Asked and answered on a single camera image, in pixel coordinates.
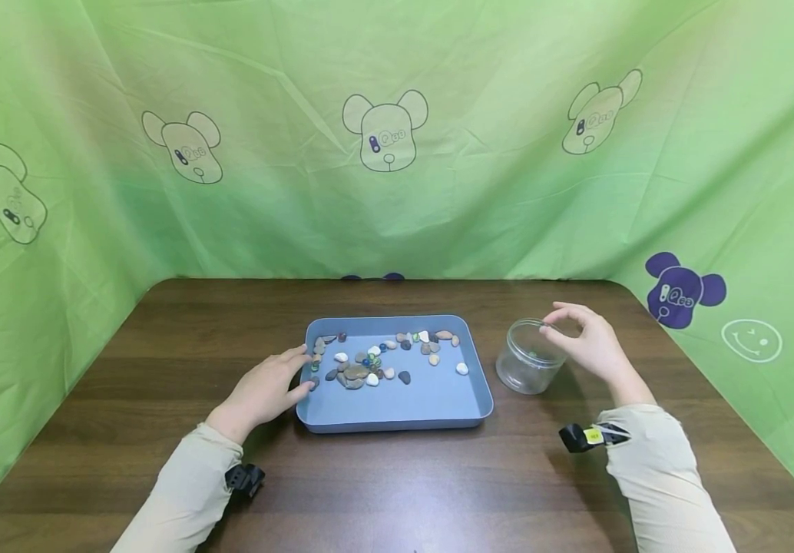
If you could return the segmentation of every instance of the stone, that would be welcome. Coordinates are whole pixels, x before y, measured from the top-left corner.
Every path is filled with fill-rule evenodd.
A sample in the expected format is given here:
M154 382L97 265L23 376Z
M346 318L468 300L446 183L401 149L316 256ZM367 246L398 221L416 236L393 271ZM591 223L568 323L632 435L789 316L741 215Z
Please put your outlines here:
M369 369L364 366L354 365L346 368L342 374L349 380L365 379L366 375L369 374Z

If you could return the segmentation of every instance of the bear cartoon print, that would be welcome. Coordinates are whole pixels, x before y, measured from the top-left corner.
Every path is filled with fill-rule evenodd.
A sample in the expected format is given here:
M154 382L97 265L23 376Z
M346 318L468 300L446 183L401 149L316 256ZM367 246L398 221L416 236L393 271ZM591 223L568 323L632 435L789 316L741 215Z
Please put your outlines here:
M0 144L0 223L20 244L34 241L47 220L47 206L23 184L27 174L22 157Z
M164 123L162 118L146 111L142 113L142 128L151 141L167 149L176 172L186 179L201 184L222 180L222 167L212 152L222 135L205 114L192 111L185 123Z
M368 169L391 173L415 161L412 132L428 120L428 101L418 91L407 91L397 104L372 105L360 94L345 101L342 122L361 135L360 161Z
M726 283L718 274L698 276L682 267L669 251L649 257L646 270L658 279L649 295L649 313L669 328L686 328L692 324L696 305L713 307L726 298Z
M642 82L643 72L634 69L616 87L601 91L599 84L591 82L582 88L568 108L572 126L562 142L564 150L580 156L600 147L612 134L618 110L636 97Z

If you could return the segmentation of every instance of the purple bear print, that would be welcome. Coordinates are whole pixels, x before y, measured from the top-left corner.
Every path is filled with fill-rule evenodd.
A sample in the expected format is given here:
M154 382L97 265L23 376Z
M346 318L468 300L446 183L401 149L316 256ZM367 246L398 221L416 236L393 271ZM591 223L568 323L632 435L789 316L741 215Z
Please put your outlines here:
M647 297L649 313L668 328L686 328L692 324L695 304L719 305L726 298L726 282L718 274L698 276L681 267L677 256L663 251L649 257L646 270L658 279Z

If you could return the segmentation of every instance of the dark wood table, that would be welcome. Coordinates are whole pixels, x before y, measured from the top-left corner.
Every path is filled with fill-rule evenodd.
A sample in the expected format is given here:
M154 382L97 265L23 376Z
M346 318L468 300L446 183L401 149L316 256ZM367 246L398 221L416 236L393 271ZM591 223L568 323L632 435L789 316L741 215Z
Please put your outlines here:
M455 313L495 412L473 430L317 436L294 414L256 430L266 485L201 551L635 551L606 453L557 431L610 406L567 366L541 396L505 388L510 324L556 299L610 320L680 419L738 551L794 551L794 479L623 287L604 282L170 280L148 292L0 485L0 552L107 551L178 440L265 356L321 316Z

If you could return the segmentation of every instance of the clear plastic jar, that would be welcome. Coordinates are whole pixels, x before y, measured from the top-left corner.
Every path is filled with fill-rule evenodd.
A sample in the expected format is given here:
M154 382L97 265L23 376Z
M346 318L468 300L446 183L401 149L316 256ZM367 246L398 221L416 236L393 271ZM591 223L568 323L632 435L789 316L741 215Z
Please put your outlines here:
M509 388L521 394L541 394L560 370L566 356L548 342L539 319L520 319L508 330L508 343L498 355L495 372Z

